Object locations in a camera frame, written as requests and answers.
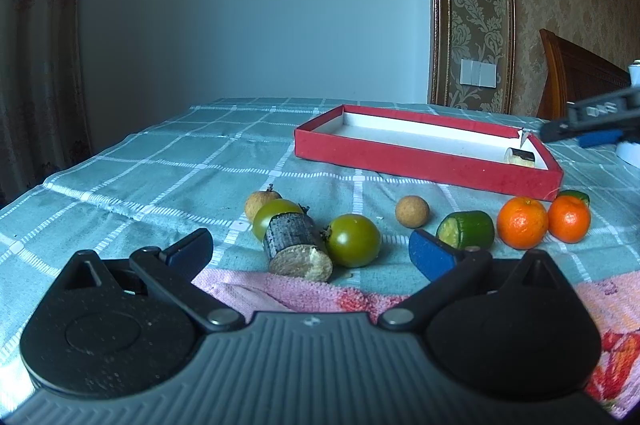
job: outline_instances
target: wooden frame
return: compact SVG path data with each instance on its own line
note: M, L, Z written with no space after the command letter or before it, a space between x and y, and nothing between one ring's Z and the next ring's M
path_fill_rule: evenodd
M506 50L506 72L505 72L505 91L504 103L502 105L503 113L511 113L511 101L513 99L513 72L516 61L516 5L515 0L507 0L507 45Z
M450 62L450 0L431 0L431 63L428 104L446 105Z
M544 29L540 30L540 38L545 49L548 76L538 109L539 118L563 118L567 102L631 85L629 73L577 44Z

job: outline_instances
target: metal screw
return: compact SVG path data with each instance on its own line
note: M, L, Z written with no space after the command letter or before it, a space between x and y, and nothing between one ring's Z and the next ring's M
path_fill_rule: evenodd
M231 308L219 308L212 310L207 315L207 319L216 326L228 326L238 320L240 313Z
M391 308L382 313L384 321L392 326L401 326L414 320L414 313L406 308Z

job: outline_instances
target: orange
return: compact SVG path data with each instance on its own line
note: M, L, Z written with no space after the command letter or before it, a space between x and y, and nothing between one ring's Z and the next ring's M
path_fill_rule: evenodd
M589 230L591 212L573 196L559 196L549 207L549 233L565 243L577 243Z
M511 248L526 250L536 246L546 234L549 220L542 203L518 197L507 201L498 213L498 236Z

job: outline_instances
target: cucumber piece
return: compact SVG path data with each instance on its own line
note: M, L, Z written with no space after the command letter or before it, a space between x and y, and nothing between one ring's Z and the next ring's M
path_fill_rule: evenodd
M574 198L578 198L580 201L583 201L585 205L589 206L589 195L584 192L580 192L579 190L561 190L556 198L559 198L560 196L573 196Z
M489 249L495 239L494 222L482 211L453 212L443 219L436 237L458 250L467 246Z

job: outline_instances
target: white wall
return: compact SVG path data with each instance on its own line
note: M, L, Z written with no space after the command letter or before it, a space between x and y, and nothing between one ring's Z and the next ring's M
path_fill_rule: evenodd
M431 0L79 0L95 150L218 97L424 102Z

